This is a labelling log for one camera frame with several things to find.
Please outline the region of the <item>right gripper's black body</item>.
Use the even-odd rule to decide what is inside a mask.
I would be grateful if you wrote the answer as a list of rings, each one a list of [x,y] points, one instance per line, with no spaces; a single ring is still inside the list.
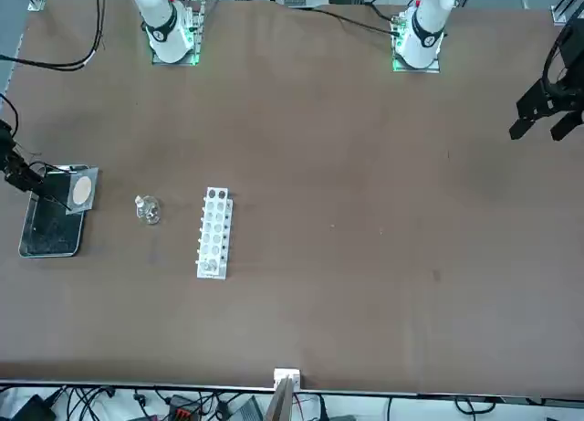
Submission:
[[[1,169],[6,170],[18,160],[18,153],[15,151],[16,142],[12,136],[12,127],[4,120],[0,120],[0,123],[0,164]]]

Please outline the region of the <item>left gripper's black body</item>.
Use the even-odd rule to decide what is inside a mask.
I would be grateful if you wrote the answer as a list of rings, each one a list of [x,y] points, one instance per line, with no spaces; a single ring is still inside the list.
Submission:
[[[552,83],[549,69],[560,55],[565,73]],[[570,19],[560,31],[546,59],[546,94],[554,103],[583,96],[583,19]]]

